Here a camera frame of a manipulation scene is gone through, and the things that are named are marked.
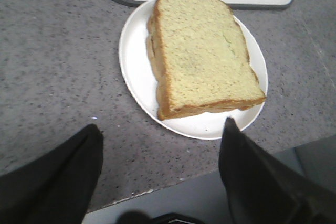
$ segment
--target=bread crust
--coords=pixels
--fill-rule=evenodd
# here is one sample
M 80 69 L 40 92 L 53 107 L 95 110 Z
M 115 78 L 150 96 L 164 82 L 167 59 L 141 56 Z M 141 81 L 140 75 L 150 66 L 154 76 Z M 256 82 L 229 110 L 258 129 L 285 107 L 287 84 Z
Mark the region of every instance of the bread crust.
M 173 118 L 182 118 L 185 116 L 198 115 L 204 112 L 212 112 L 219 113 L 224 111 L 231 111 L 234 109 L 246 110 L 251 108 L 254 105 L 261 104 L 265 101 L 266 97 L 262 97 L 256 100 L 222 100 L 202 105 L 192 105 L 185 104 L 181 108 L 170 109 L 170 82 L 171 78 L 169 74 L 167 74 L 166 70 L 166 58 L 164 54 L 163 40 L 162 36 L 160 36 L 160 11 L 158 5 L 161 0 L 157 0 L 153 13 L 148 20 L 147 28 L 149 31 L 149 35 L 146 39 L 147 52 L 149 56 L 149 60 L 151 63 L 151 67 L 153 70 L 153 74 L 158 81 L 157 89 L 156 89 L 156 99 L 159 104 L 158 109 L 158 119 L 173 119 Z M 245 56 L 249 62 L 249 54 L 248 49 L 245 42 Z

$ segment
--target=gray speckled countertop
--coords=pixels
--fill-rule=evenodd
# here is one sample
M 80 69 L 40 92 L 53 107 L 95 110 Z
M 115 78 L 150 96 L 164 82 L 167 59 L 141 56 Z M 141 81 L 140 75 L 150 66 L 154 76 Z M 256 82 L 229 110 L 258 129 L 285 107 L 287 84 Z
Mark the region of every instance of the gray speckled countertop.
M 161 127 L 128 91 L 118 42 L 134 8 L 111 0 L 0 3 L 0 174 L 89 123 L 104 131 L 90 210 L 217 169 L 219 140 Z M 268 100 L 246 134 L 271 153 L 335 134 L 335 0 L 234 13 L 258 41 L 269 74 Z

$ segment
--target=granite countertop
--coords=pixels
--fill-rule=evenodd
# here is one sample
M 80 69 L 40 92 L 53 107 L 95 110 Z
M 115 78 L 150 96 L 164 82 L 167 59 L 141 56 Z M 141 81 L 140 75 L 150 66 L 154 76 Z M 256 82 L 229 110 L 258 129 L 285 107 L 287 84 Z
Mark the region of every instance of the granite countertop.
M 1 0 L 0 174 L 40 157 L 87 124 L 104 132 L 90 209 L 217 170 L 219 140 L 154 122 L 119 67 L 134 8 L 111 0 Z M 336 2 L 234 10 L 268 67 L 268 99 L 245 133 L 270 153 L 336 133 Z

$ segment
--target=white plate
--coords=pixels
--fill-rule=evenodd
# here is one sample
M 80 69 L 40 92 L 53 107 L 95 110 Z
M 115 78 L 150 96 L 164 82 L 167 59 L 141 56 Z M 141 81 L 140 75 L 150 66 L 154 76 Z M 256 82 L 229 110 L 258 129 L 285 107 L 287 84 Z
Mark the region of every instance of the white plate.
M 208 113 L 186 118 L 160 121 L 156 112 L 157 81 L 153 75 L 146 51 L 148 31 L 147 21 L 152 13 L 155 0 L 140 5 L 128 18 L 121 32 L 119 41 L 119 62 L 125 83 L 140 107 L 155 121 L 178 134 L 197 139 L 219 139 L 222 137 L 223 125 L 228 116 L 235 119 L 241 130 L 246 129 L 259 115 L 264 104 L 240 111 Z M 250 54 L 250 64 L 258 76 L 260 87 L 267 94 L 268 78 L 263 54 L 249 30 L 235 18 L 243 30 Z

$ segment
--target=white bread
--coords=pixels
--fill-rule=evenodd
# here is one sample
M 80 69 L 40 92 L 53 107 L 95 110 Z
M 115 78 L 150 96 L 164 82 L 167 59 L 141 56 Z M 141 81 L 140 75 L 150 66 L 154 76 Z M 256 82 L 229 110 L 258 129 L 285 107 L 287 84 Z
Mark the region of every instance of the white bread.
M 160 120 L 265 101 L 241 28 L 221 0 L 157 0 L 148 30 Z

